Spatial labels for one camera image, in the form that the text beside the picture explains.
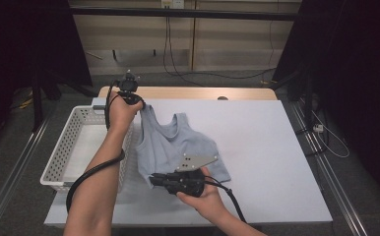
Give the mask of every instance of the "black curtain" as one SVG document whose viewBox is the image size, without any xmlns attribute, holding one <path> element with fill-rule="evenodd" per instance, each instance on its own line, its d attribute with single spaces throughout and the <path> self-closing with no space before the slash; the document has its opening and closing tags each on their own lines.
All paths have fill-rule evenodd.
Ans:
<svg viewBox="0 0 380 236">
<path fill-rule="evenodd" d="M 78 85 L 92 85 L 73 17 L 49 7 L 69 5 L 65 0 L 0 1 L 0 124 L 6 120 L 14 90 L 29 87 L 37 68 L 45 89 L 59 81 L 42 69 Z"/>
<path fill-rule="evenodd" d="M 309 75 L 321 105 L 380 184 L 380 2 L 305 0 L 301 10 L 327 19 L 294 24 L 275 80 L 311 65 L 288 85 L 290 98 L 304 93 Z"/>
</svg>

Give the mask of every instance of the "sports bra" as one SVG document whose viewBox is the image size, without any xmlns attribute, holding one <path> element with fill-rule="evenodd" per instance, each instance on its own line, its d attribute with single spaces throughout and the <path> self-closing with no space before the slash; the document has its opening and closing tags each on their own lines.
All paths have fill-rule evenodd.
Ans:
<svg viewBox="0 0 380 236">
<path fill-rule="evenodd" d="M 220 182 L 229 181 L 216 143 L 206 135 L 192 130 L 185 113 L 176 113 L 167 125 L 161 125 L 154 109 L 147 104 L 141 114 L 141 134 L 136 146 L 138 171 L 149 186 L 153 173 L 172 173 L 184 154 L 190 156 L 217 156 L 218 160 L 207 165 L 212 177 Z"/>
</svg>

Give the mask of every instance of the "forearm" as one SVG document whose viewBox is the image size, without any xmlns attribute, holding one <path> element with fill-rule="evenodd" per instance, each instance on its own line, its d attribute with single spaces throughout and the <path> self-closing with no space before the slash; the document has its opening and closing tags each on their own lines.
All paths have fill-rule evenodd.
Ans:
<svg viewBox="0 0 380 236">
<path fill-rule="evenodd" d="M 230 212 L 223 214 L 217 219 L 211 220 L 211 222 L 228 236 L 265 236 L 265 234 L 242 222 Z"/>
<path fill-rule="evenodd" d="M 87 170 L 119 156 L 126 132 L 127 130 L 109 130 Z M 65 235 L 92 235 L 94 232 L 99 235 L 110 234 L 118 181 L 119 164 L 115 163 L 79 186 L 73 197 Z"/>
</svg>

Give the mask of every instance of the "black cable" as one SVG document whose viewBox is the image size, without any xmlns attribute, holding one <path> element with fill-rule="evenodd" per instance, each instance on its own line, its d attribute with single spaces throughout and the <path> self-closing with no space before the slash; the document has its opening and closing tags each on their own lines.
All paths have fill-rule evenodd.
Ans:
<svg viewBox="0 0 380 236">
<path fill-rule="evenodd" d="M 280 0 L 277 0 L 277 13 L 279 12 L 279 8 L 280 8 Z M 271 49 L 272 49 L 272 52 L 271 52 L 271 55 L 270 55 L 270 58 L 269 58 L 269 68 L 270 68 L 270 63 L 271 63 L 271 58 L 273 57 L 274 55 L 274 45 L 273 45 L 273 41 L 271 39 L 271 25 L 273 24 L 273 21 L 270 21 L 270 26 L 269 26 L 269 40 L 270 40 L 270 45 L 271 45 Z"/>
<path fill-rule="evenodd" d="M 239 203 L 236 200 L 236 197 L 233 195 L 231 189 L 225 187 L 221 183 L 214 183 L 214 182 L 210 182 L 210 181 L 206 181 L 206 180 L 204 181 L 204 183 L 208 184 L 208 185 L 213 185 L 213 186 L 216 186 L 216 187 L 219 187 L 219 188 L 223 189 L 227 193 L 227 195 L 230 197 L 230 199 L 232 200 L 233 205 L 235 206 L 236 212 L 238 213 L 239 218 L 241 219 L 241 221 L 246 223 L 245 217 L 243 216 L 243 213 L 242 213 L 242 210 L 241 210 L 241 208 L 239 206 Z"/>
<path fill-rule="evenodd" d="M 93 167 L 92 169 L 88 170 L 87 172 L 85 172 L 82 176 L 80 176 L 80 178 L 78 178 L 76 180 L 76 182 L 74 182 L 74 184 L 71 186 L 70 188 L 70 191 L 68 192 L 67 194 L 67 200 L 66 200 L 66 208 L 67 208 L 67 212 L 70 211 L 70 208 L 71 208 L 71 203 L 73 201 L 73 196 L 74 196 L 74 193 L 76 192 L 77 188 L 89 177 L 91 177 L 92 175 L 96 174 L 97 172 L 99 172 L 100 170 L 108 167 L 108 166 L 111 166 L 119 161 L 121 161 L 122 159 L 125 158 L 125 151 L 121 151 L 120 152 L 120 155 L 116 158 L 113 158 L 111 160 L 108 160 L 102 164 L 99 164 L 95 167 Z"/>
<path fill-rule="evenodd" d="M 113 86 L 115 84 L 119 84 L 119 81 L 118 80 L 114 80 L 110 87 L 109 87 L 109 91 L 107 92 L 107 96 L 106 96 L 106 105 L 104 106 L 104 121 L 105 121 L 105 124 L 106 124 L 106 129 L 108 130 L 109 127 L 110 127 L 110 120 L 109 120 L 109 112 L 110 112 L 110 104 L 111 102 L 109 102 L 109 99 L 110 99 L 110 93 L 111 91 L 113 90 Z"/>
<path fill-rule="evenodd" d="M 209 176 L 209 175 L 204 175 L 204 176 L 205 176 L 205 178 L 213 179 L 213 180 L 214 180 L 215 182 L 217 182 L 218 184 L 221 183 L 219 180 L 215 179 L 215 178 L 212 177 L 212 176 Z"/>
<path fill-rule="evenodd" d="M 219 75 L 219 74 L 215 74 L 215 73 L 209 73 L 209 72 L 188 72 L 188 73 L 181 74 L 181 76 L 187 76 L 187 75 L 207 75 L 207 76 L 222 77 L 222 78 L 231 79 L 231 80 L 245 80 L 245 79 L 252 79 L 252 78 L 264 75 L 267 72 L 274 71 L 274 70 L 276 70 L 276 68 L 267 69 L 267 70 L 262 71 L 261 73 L 258 73 L 258 74 L 252 75 L 252 76 L 246 76 L 246 77 L 229 77 L 229 76 L 223 76 L 223 75 Z"/>
<path fill-rule="evenodd" d="M 331 49 L 332 43 L 334 42 L 335 33 L 337 32 L 338 25 L 340 24 L 341 16 L 342 16 L 342 14 L 343 14 L 343 10 L 344 10 L 344 6 L 346 5 L 346 2 L 347 2 L 347 0 L 344 0 L 344 2 L 343 2 L 343 6 L 341 7 L 340 13 L 338 14 L 337 22 L 336 22 L 336 24 L 335 24 L 334 29 L 332 30 L 331 39 L 330 39 L 330 41 L 329 41 L 329 43 L 328 43 L 328 47 L 326 48 L 326 51 L 325 51 L 326 54 L 328 54 L 329 49 Z"/>
<path fill-rule="evenodd" d="M 166 43 L 167 41 L 169 42 L 169 54 L 170 54 L 170 57 L 171 57 L 171 62 L 172 62 L 172 66 L 174 67 L 174 71 L 176 74 L 172 74 L 170 73 L 167 69 L 166 69 L 166 66 L 165 66 L 165 51 L 166 51 Z M 164 66 L 164 69 L 165 71 L 169 74 L 169 75 L 173 75 L 173 76 L 178 76 L 180 77 L 180 79 L 184 82 L 187 82 L 187 83 L 190 83 L 190 84 L 193 84 L 195 86 L 199 86 L 199 87 L 203 87 L 202 85 L 198 84 L 198 83 L 195 83 L 195 82 L 191 82 L 191 81 L 188 81 L 186 79 L 184 79 L 177 71 L 177 68 L 175 67 L 175 63 L 174 63 L 174 58 L 172 56 L 172 45 L 171 45 L 171 26 L 169 24 L 169 17 L 166 18 L 166 24 L 165 24 L 165 44 L 164 44 L 164 51 L 163 51 L 163 56 L 162 56 L 162 63 L 163 63 L 163 66 Z"/>
</svg>

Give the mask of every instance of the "person's hand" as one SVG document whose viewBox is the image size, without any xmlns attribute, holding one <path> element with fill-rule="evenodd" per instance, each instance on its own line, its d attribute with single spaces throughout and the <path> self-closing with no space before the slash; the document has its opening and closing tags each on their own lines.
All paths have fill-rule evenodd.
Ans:
<svg viewBox="0 0 380 236">
<path fill-rule="evenodd" d="M 126 132 L 134 116 L 144 106 L 143 102 L 140 101 L 135 105 L 128 105 L 123 98 L 118 96 L 114 91 L 110 94 L 109 101 L 112 101 L 109 109 L 109 130 Z"/>
<path fill-rule="evenodd" d="M 205 176 L 211 176 L 207 167 L 202 167 L 201 170 Z M 216 224 L 219 218 L 229 213 L 222 202 L 216 186 L 205 184 L 205 190 L 199 198 L 181 192 L 177 193 L 177 197 L 181 202 L 199 211 L 203 217 L 213 224 Z"/>
</svg>

